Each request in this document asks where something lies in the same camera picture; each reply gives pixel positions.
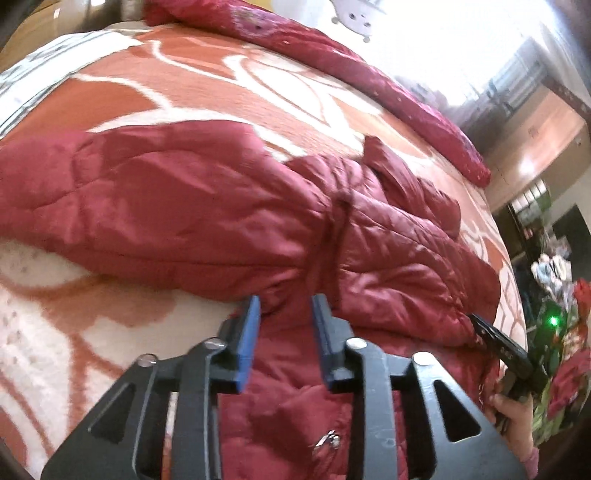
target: jacket sleeve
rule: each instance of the jacket sleeve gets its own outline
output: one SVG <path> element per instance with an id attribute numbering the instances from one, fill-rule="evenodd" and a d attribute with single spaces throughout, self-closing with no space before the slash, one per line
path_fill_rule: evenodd
<path id="1" fill-rule="evenodd" d="M 77 132 L 0 150 L 0 235 L 216 300 L 281 301 L 326 210 L 318 188 L 236 122 Z"/>
<path id="2" fill-rule="evenodd" d="M 378 176 L 390 205 L 411 215 L 432 221 L 449 237 L 460 232 L 460 205 L 437 190 L 428 180 L 419 179 L 404 160 L 377 137 L 365 137 L 362 162 Z"/>

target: bed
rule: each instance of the bed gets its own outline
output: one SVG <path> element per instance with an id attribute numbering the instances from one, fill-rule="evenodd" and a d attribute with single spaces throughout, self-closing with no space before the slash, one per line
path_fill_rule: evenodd
<path id="1" fill-rule="evenodd" d="M 511 264 L 482 189 L 405 122 L 340 80 L 251 43 L 178 24 L 118 28 L 136 42 L 71 73 L 23 108 L 0 148 L 68 129 L 230 119 L 252 124 L 282 162 L 318 151 L 358 155 L 363 135 L 375 135 L 413 173 L 459 202 L 463 242 L 499 275 L 495 326 L 525 345 Z M 2 438 L 38 478 L 68 432 L 138 355 L 183 354 L 214 335 L 234 309 L 96 275 L 3 239 Z"/>

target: wall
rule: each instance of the wall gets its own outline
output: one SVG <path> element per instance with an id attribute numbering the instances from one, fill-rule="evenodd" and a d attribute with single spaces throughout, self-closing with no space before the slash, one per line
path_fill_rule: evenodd
<path id="1" fill-rule="evenodd" d="M 552 199 L 552 207 L 547 212 L 547 223 L 551 225 L 574 205 L 579 206 L 587 227 L 591 231 L 591 167 L 583 173 L 571 188 L 557 199 Z"/>
<path id="2" fill-rule="evenodd" d="M 586 126 L 554 92 L 540 86 L 507 123 L 501 140 L 486 153 L 491 183 L 485 189 L 496 212 L 537 179 Z"/>

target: window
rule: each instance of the window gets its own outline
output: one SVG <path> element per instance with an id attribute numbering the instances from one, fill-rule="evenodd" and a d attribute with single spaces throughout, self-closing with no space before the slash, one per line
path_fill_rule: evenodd
<path id="1" fill-rule="evenodd" d="M 531 206 L 534 202 L 536 202 L 547 191 L 548 190 L 546 189 L 546 185 L 544 183 L 544 180 L 538 180 L 528 190 L 526 190 L 521 195 L 519 195 L 515 200 L 513 200 L 511 202 L 511 206 L 513 207 L 513 210 L 515 211 L 515 213 L 519 213 L 520 211 Z"/>

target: red puffer jacket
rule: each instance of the red puffer jacket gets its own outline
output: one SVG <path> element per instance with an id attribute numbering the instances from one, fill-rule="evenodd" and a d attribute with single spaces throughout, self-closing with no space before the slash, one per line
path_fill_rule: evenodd
<path id="1" fill-rule="evenodd" d="M 311 155 L 287 164 L 250 126 L 227 121 L 0 149 L 0 235 L 154 286 L 218 300 L 261 296 L 249 387 L 222 401 L 229 480 L 346 471 L 350 403 L 322 386 L 314 293 L 385 351 L 432 352 L 478 401 L 495 363 L 465 313 L 494 318 L 500 287 L 459 241 L 459 225 L 459 205 L 374 137 L 358 161 Z M 310 446 L 329 430 L 343 446 L 314 455 Z"/>

